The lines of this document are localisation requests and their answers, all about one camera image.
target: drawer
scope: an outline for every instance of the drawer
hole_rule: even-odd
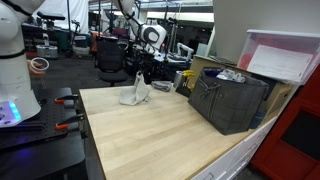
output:
[[[242,146],[240,147],[237,154],[232,159],[229,169],[232,168],[240,159],[242,159],[249,151],[254,153],[258,147],[260,146],[263,139],[268,134],[269,130],[271,129],[272,125],[276,121],[277,117],[274,117],[262,127],[257,129],[255,132],[250,134],[246,139],[243,140]]]
[[[240,161],[238,161],[232,168],[230,168],[220,179],[221,180],[231,180],[233,179],[239,172],[242,171],[244,167],[247,166],[251,159],[252,155],[250,156],[249,153],[242,157]]]
[[[232,148],[230,151],[221,156],[218,160],[210,164],[207,168],[202,170],[199,174],[193,177],[193,180],[217,180],[227,172],[228,167],[233,157],[238,152],[242,143]]]

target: wooden table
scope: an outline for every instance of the wooden table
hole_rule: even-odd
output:
[[[122,88],[80,90],[108,180],[188,179],[253,132],[222,135],[173,89],[121,105]]]

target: light wood tabletop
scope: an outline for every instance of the light wood tabletop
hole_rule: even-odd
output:
[[[80,90],[108,180],[189,179],[253,132],[222,135],[173,89],[121,105],[122,88]]]

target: red panel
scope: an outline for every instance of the red panel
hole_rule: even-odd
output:
[[[314,169],[317,161],[279,140],[264,164],[281,179],[301,180]]]
[[[320,105],[320,66],[313,72],[306,85],[298,95],[299,99],[303,99],[315,105]]]
[[[26,52],[26,56],[31,59],[37,57],[38,54],[36,52]]]
[[[313,169],[309,176],[305,180],[319,180],[320,179],[320,161],[318,166]]]
[[[311,159],[309,156],[302,155],[300,151],[295,150],[286,143],[279,145],[280,138],[302,109],[320,116],[319,105],[295,98],[276,122],[251,161],[252,165],[272,179],[291,180],[290,174],[292,174],[292,171],[297,171],[297,175],[292,177],[293,179],[297,177],[298,179],[301,177],[304,178],[308,175],[305,173],[311,173],[312,168],[315,167],[317,163],[316,160]]]

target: black storage bin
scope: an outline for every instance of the black storage bin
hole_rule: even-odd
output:
[[[224,135],[249,129],[258,107],[268,91],[268,84],[243,76],[244,83],[206,75],[204,68],[188,103]]]

